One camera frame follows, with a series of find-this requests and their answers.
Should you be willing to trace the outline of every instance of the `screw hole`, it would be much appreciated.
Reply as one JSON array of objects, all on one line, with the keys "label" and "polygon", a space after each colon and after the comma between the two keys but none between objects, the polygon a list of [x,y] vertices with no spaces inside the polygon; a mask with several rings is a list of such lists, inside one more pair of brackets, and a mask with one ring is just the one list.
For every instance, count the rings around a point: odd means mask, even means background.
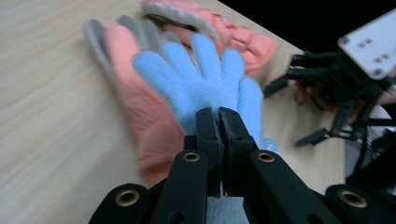
[{"label": "screw hole", "polygon": [[137,202],[139,192],[134,189],[126,189],[121,191],[116,197],[116,204],[121,207],[127,207]]},{"label": "screw hole", "polygon": [[367,201],[359,194],[349,190],[341,189],[338,191],[338,197],[344,202],[353,207],[363,208],[367,206]]},{"label": "screw hole", "polygon": [[199,154],[193,152],[186,153],[183,156],[184,161],[198,161],[199,158],[200,158]]},{"label": "screw hole", "polygon": [[259,160],[265,161],[265,162],[273,162],[275,160],[275,157],[273,157],[270,154],[265,153],[265,152],[259,153],[259,155],[257,155],[257,157],[259,158]]}]

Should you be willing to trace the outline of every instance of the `pink glove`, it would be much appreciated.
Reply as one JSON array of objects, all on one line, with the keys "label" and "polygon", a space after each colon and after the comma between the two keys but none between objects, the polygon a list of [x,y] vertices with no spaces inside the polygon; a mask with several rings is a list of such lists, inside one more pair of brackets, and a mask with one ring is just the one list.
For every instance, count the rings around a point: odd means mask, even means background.
[{"label": "pink glove", "polygon": [[[143,48],[160,49],[166,40],[161,39],[152,21],[145,21],[141,32],[125,16],[106,29],[99,21],[91,20],[85,31],[107,77],[114,81],[129,118],[136,141],[137,170],[148,182],[158,183],[168,176],[174,157],[183,149],[185,134],[168,103],[136,73],[131,60]],[[144,34],[149,35],[151,43],[142,43],[148,39]],[[169,33],[164,38],[177,40]]]},{"label": "pink glove", "polygon": [[170,21],[163,29],[177,34],[188,46],[195,32],[184,27],[190,26],[212,38],[219,55],[226,48],[238,50],[246,64],[245,72],[251,77],[259,74],[277,49],[277,43],[270,37],[234,25],[191,0],[143,0],[141,6],[145,13]]}]

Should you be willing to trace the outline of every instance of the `table surface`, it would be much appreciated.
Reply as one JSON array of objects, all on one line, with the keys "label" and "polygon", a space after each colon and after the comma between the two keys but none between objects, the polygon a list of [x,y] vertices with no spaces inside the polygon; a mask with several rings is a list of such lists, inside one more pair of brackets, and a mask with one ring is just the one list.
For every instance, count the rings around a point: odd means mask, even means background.
[{"label": "table surface", "polygon": [[[216,0],[199,0],[238,25],[272,37],[279,48],[258,81],[281,76],[301,53]],[[140,1],[3,0],[0,3],[0,222],[88,223],[104,197],[125,183],[149,188],[135,170],[134,142],[120,101],[83,35],[89,19],[109,25],[139,19]],[[344,183],[344,141],[293,143],[333,114],[296,105],[293,86],[263,103],[265,134],[305,184],[319,193]]]}]

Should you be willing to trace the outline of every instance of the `glove finger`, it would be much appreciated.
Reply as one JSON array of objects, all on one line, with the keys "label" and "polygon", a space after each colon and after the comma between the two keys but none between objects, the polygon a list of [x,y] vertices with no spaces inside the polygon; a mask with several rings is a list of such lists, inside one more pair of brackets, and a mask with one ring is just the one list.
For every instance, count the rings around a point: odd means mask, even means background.
[{"label": "glove finger", "polygon": [[153,51],[138,53],[132,61],[134,69],[154,90],[168,102],[174,101],[172,93],[180,86],[180,77],[175,69],[160,54]]},{"label": "glove finger", "polygon": [[237,109],[239,83],[244,75],[245,63],[240,53],[234,49],[226,49],[221,57],[221,85],[227,90],[227,105]]},{"label": "glove finger", "polygon": [[175,33],[170,31],[163,32],[163,43],[167,43],[167,42],[175,42],[181,44],[180,38],[178,38],[178,36]]},{"label": "glove finger", "polygon": [[191,47],[191,39],[195,32],[172,23],[166,23],[163,29],[176,34],[183,44]]},{"label": "glove finger", "polygon": [[221,66],[216,46],[205,35],[195,34],[192,37],[192,51],[203,77],[209,82],[221,82]]},{"label": "glove finger", "polygon": [[262,90],[251,77],[240,82],[238,113],[254,141],[260,147],[262,142]]},{"label": "glove finger", "polygon": [[111,61],[105,48],[105,28],[98,20],[91,19],[84,27],[85,36],[90,42],[93,54],[99,64],[105,70],[106,78],[112,85],[116,85],[116,75],[114,74]]},{"label": "glove finger", "polygon": [[148,42],[147,49],[161,53],[163,40],[158,26],[153,21],[144,20],[143,30],[145,34],[145,39]]},{"label": "glove finger", "polygon": [[147,48],[147,44],[145,44],[143,34],[140,31],[139,26],[137,25],[137,22],[134,21],[134,19],[132,19],[129,16],[122,15],[118,18],[118,23],[128,28],[128,30],[132,33],[132,35],[134,36],[135,40],[137,41],[141,49]]},{"label": "glove finger", "polygon": [[177,70],[177,73],[188,79],[202,79],[190,54],[181,44],[169,42],[163,46],[163,57]]}]

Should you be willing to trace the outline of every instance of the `blue glove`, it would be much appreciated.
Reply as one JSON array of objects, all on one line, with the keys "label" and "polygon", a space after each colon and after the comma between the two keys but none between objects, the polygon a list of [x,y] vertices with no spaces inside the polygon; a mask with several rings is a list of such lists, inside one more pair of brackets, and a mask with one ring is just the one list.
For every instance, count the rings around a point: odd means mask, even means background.
[{"label": "blue glove", "polygon": [[163,56],[149,50],[137,54],[134,69],[168,101],[187,134],[196,132],[198,110],[212,107],[217,115],[222,106],[237,111],[259,148],[266,149],[262,90],[245,76],[240,53],[226,49],[220,59],[212,40],[200,34],[192,37],[191,45],[196,64],[183,45],[169,42],[163,45]]}]

